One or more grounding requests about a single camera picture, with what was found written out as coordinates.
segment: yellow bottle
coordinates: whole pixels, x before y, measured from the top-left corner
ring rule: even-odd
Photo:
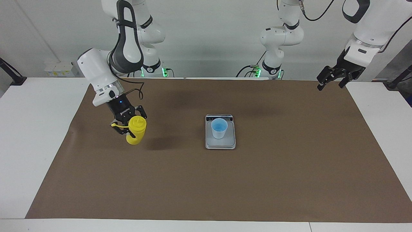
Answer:
[[[112,126],[117,126],[121,128],[129,128],[129,131],[136,136],[136,138],[131,137],[130,135],[126,135],[126,141],[131,144],[131,145],[137,145],[139,144],[143,136],[145,136],[145,131],[146,131],[146,119],[144,119],[142,116],[134,116],[129,120],[129,126],[118,126],[115,123],[112,124]]]

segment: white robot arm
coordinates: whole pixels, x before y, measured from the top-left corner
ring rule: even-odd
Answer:
[[[136,111],[144,118],[147,116],[142,106],[131,105],[126,97],[131,91],[124,92],[119,82],[122,79],[118,75],[141,70],[150,76],[156,75],[160,70],[163,76],[162,63],[151,44],[163,42],[165,34],[153,21],[144,0],[101,2],[104,12],[116,22],[119,32],[117,43],[111,51],[91,48],[80,55],[77,63],[96,92],[93,105],[106,103],[115,116],[113,122],[127,126]],[[133,90],[139,90],[139,97],[143,98],[140,89]],[[113,128],[119,134],[131,135],[128,129]]]
[[[318,75],[319,90],[337,78],[343,77],[341,88],[358,79],[395,31],[410,19],[412,0],[346,0],[342,12],[356,29],[336,65],[326,66]]]
[[[260,42],[266,48],[265,59],[260,63],[262,77],[278,76],[284,57],[281,46],[302,42],[304,33],[299,26],[300,13],[299,0],[282,0],[279,5],[279,18],[283,21],[283,26],[266,28],[260,35]]]

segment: white table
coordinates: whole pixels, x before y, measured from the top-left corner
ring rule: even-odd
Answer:
[[[412,231],[412,223],[23,219],[87,86],[84,78],[29,78],[0,98],[0,231]],[[399,93],[387,91],[380,83],[357,82],[347,87],[412,199],[412,108]]]

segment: kitchen scale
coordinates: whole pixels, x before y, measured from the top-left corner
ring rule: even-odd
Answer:
[[[212,121],[222,118],[227,121],[227,131],[221,139],[215,139],[212,135]],[[205,147],[211,150],[233,150],[236,147],[234,133],[234,121],[231,114],[208,114],[205,117]]]

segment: brown table cover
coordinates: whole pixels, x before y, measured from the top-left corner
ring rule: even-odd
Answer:
[[[148,115],[142,143],[109,126],[90,86],[26,218],[412,223],[409,197],[336,83],[145,81],[143,101],[129,95]],[[205,148],[206,114],[234,116],[235,150]]]

